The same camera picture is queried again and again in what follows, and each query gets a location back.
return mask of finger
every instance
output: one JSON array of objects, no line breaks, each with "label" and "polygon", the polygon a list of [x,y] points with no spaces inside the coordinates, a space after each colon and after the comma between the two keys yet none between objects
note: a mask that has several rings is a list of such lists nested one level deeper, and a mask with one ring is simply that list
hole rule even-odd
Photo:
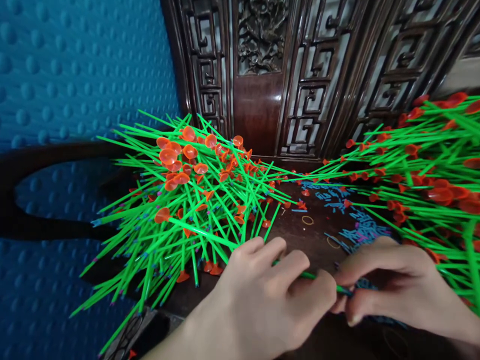
[{"label": "finger", "polygon": [[[355,286],[350,286],[348,290],[350,290],[351,293],[354,292]],[[349,299],[347,295],[341,295],[340,293],[337,292],[336,294],[337,298],[335,301],[335,304],[331,307],[330,311],[333,314],[340,314],[345,312],[345,306],[347,305],[347,300]]]},{"label": "finger", "polygon": [[288,288],[288,293],[290,296],[297,296],[298,294],[301,294],[305,289],[308,289],[310,285],[312,285],[314,281],[312,279],[307,279],[307,278],[298,278],[294,280],[290,287]]},{"label": "finger", "polygon": [[274,282],[274,287],[280,292],[287,292],[290,285],[297,279],[303,271],[308,269],[310,261],[303,251],[293,250],[278,264],[271,267],[265,276],[271,282]]},{"label": "finger", "polygon": [[265,265],[265,268],[271,268],[272,263],[287,249],[287,242],[283,237],[274,237],[265,246],[255,254],[256,260]]},{"label": "finger", "polygon": [[398,295],[387,291],[359,288],[346,302],[345,315],[348,325],[354,327],[369,315],[398,319],[401,308]]},{"label": "finger", "polygon": [[425,272],[426,257],[428,257],[426,252],[414,246],[362,246],[340,264],[334,278],[341,286],[351,286],[375,269],[394,270],[410,276],[419,276]]},{"label": "finger", "polygon": [[246,241],[244,244],[240,245],[239,247],[237,247],[235,251],[245,255],[254,254],[257,251],[259,251],[261,248],[263,248],[264,245],[265,245],[264,239],[260,236],[257,236]]},{"label": "finger", "polygon": [[347,295],[340,295],[336,299],[333,306],[330,308],[330,312],[333,314],[341,314],[345,311],[346,305],[347,305]]},{"label": "finger", "polygon": [[379,236],[375,239],[373,244],[382,246],[400,246],[400,244],[393,240],[390,236]]},{"label": "finger", "polygon": [[313,328],[337,299],[337,284],[326,271],[320,270],[311,285],[289,300],[293,314]]}]

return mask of dark wooden furniture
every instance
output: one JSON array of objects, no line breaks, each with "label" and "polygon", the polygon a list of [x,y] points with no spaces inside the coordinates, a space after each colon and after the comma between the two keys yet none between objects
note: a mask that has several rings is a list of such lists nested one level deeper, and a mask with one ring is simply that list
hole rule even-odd
[{"label": "dark wooden furniture", "polygon": [[184,113],[289,166],[337,156],[479,55],[479,0],[160,2]]},{"label": "dark wooden furniture", "polygon": [[[21,241],[95,239],[105,241],[117,231],[110,226],[98,226],[85,221],[46,218],[27,214],[16,203],[15,187],[28,175],[49,166],[100,157],[120,157],[125,150],[109,142],[78,142],[27,147],[0,156],[0,237]],[[119,175],[100,186],[109,191]]]}]

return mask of fingernail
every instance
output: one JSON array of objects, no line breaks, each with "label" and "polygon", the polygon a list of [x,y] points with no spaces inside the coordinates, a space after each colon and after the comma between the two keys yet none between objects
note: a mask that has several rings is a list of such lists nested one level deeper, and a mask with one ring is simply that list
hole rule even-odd
[{"label": "fingernail", "polygon": [[360,315],[353,315],[351,320],[347,320],[347,324],[349,327],[353,328],[354,326],[358,325],[359,322],[362,321],[362,317]]}]

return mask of blue wall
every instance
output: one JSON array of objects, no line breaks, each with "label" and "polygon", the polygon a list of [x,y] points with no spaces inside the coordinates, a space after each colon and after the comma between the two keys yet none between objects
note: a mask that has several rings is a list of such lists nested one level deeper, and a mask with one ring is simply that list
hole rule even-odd
[{"label": "blue wall", "polygon": [[[0,155],[94,140],[120,122],[153,125],[137,109],[179,115],[159,0],[0,0]],[[17,202],[30,214],[91,221],[112,171],[106,159],[55,165],[22,181]],[[3,359],[96,358],[133,305],[106,299],[68,319],[91,294],[78,275],[99,248],[0,239]]]}]

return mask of blue plastic tip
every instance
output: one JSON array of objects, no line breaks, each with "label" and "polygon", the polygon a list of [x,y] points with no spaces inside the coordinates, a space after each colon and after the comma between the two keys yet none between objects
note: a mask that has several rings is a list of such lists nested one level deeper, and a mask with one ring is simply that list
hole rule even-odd
[{"label": "blue plastic tip", "polygon": [[100,220],[100,219],[93,220],[93,221],[91,221],[91,224],[93,225],[94,228],[96,228],[97,226],[102,225],[102,220]]}]

